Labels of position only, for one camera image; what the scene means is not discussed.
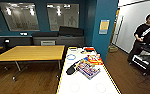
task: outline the magazine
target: magazine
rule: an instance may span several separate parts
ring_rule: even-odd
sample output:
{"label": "magazine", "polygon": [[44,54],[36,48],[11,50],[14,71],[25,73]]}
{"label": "magazine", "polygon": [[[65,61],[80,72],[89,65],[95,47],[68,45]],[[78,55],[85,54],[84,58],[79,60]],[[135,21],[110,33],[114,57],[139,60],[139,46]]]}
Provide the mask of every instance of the magazine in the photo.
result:
{"label": "magazine", "polygon": [[100,72],[100,68],[97,68],[94,64],[90,63],[87,57],[78,61],[77,64],[77,70],[80,71],[89,80],[91,80]]}

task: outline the teal wall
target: teal wall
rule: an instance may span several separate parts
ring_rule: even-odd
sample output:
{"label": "teal wall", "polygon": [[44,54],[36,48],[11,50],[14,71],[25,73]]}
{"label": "teal wall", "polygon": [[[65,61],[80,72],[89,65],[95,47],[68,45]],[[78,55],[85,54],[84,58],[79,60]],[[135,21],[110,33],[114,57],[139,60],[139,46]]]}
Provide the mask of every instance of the teal wall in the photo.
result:
{"label": "teal wall", "polygon": [[86,1],[84,35],[85,35],[87,46],[92,46],[96,5],[97,5],[97,0],[87,0]]}
{"label": "teal wall", "polygon": [[[70,3],[79,4],[79,28],[84,29],[84,18],[85,18],[85,0],[0,0],[0,2],[16,2],[16,3],[34,3],[37,13],[37,19],[39,24],[39,29],[41,32],[50,32],[49,20],[47,15],[47,3]],[[20,36],[18,31],[9,31],[6,21],[0,11],[0,36]],[[35,31],[24,31],[28,33],[28,36]]]}
{"label": "teal wall", "polygon": [[[16,0],[0,0],[0,2],[16,2]],[[19,3],[35,3],[39,28],[41,32],[50,32],[47,15],[47,3],[71,3],[80,5],[79,28],[84,29],[86,46],[93,46],[106,61],[110,37],[115,21],[118,0],[17,0]],[[99,35],[101,20],[110,20],[108,33]],[[20,36],[20,32],[8,30],[4,17],[0,11],[0,36]]]}
{"label": "teal wall", "polygon": [[[118,0],[97,0],[92,46],[101,54],[104,62],[106,61],[117,8]],[[101,20],[110,20],[108,32],[105,35],[99,34]]]}

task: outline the floor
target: floor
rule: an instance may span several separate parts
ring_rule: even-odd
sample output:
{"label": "floor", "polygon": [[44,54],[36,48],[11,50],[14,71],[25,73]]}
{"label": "floor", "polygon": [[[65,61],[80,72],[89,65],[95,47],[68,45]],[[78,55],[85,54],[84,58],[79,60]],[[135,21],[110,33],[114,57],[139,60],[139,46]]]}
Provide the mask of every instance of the floor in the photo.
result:
{"label": "floor", "polygon": [[[118,50],[108,53],[105,62],[121,93],[150,94],[150,75],[143,76],[143,72],[129,65],[126,59],[127,54]],[[16,75],[16,81],[12,80],[18,72],[15,63],[6,63],[0,64],[0,94],[56,94],[59,83],[56,77],[59,74],[57,62],[27,62],[28,68]]]}

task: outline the poster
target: poster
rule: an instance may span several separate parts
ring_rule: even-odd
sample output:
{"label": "poster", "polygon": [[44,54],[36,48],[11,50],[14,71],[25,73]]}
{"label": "poster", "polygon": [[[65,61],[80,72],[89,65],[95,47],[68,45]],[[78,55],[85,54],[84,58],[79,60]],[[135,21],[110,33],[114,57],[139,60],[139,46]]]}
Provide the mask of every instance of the poster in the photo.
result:
{"label": "poster", "polygon": [[101,20],[99,34],[107,34],[109,27],[109,20]]}

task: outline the man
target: man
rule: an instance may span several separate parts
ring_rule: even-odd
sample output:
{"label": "man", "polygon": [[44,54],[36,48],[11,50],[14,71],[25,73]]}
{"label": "man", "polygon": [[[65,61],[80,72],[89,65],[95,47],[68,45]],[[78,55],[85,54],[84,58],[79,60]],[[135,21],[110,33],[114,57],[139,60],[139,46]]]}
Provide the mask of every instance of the man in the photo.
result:
{"label": "man", "polygon": [[136,38],[133,48],[128,56],[127,61],[131,62],[134,55],[139,55],[142,52],[141,44],[150,44],[150,14],[146,17],[146,23],[140,25],[134,33]]}

